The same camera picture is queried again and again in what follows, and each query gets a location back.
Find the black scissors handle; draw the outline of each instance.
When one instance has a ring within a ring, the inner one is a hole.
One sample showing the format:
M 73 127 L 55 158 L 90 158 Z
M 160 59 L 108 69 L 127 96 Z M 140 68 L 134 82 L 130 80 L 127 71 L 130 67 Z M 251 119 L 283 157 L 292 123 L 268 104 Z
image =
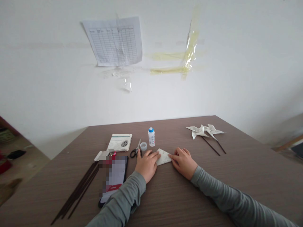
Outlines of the black scissors handle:
M 134 149 L 130 153 L 130 157 L 134 158 L 135 156 L 138 157 L 138 153 L 136 153 L 137 149 Z

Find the pixelated screen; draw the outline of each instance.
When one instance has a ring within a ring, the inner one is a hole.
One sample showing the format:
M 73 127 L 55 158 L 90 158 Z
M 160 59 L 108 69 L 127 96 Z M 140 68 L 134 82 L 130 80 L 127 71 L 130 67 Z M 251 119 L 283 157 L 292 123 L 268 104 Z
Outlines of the pixelated screen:
M 109 197 L 114 194 L 124 183 L 127 156 L 106 156 L 105 160 L 99 161 L 99 168 L 105 172 L 105 177 L 101 180 L 99 193 L 99 206 L 102 206 Z

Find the basket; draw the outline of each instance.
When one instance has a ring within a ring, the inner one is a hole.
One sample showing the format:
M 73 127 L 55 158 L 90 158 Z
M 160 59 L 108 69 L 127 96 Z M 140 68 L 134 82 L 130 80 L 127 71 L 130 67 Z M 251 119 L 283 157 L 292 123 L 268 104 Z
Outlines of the basket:
M 10 130 L 6 128 L 0 128 L 0 143 L 6 143 L 14 138 L 15 136 L 11 133 Z

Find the scissors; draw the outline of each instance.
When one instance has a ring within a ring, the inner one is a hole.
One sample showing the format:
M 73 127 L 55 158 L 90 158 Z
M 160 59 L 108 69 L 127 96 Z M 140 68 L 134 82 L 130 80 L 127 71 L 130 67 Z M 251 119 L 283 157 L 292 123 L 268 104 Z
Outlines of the scissors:
M 140 143 L 141 143 L 141 138 L 139 140 L 139 144 L 138 144 L 137 148 L 135 148 L 134 150 L 131 151 L 131 153 L 130 153 L 131 158 L 134 158 L 135 156 L 138 157 L 138 150 L 139 150 Z

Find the gray sleeve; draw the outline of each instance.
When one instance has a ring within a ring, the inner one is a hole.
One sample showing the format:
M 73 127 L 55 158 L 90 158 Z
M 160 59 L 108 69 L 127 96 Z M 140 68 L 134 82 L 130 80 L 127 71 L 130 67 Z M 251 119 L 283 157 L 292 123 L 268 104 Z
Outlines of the gray sleeve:
M 197 167 L 191 182 L 206 196 L 211 197 L 219 209 L 231 217 L 236 226 L 297 226 L 251 196 L 215 179 L 200 166 Z
M 140 197 L 145 192 L 146 182 L 138 172 L 133 172 L 124 184 L 104 204 L 99 214 L 87 227 L 125 226 L 129 216 L 140 205 Z

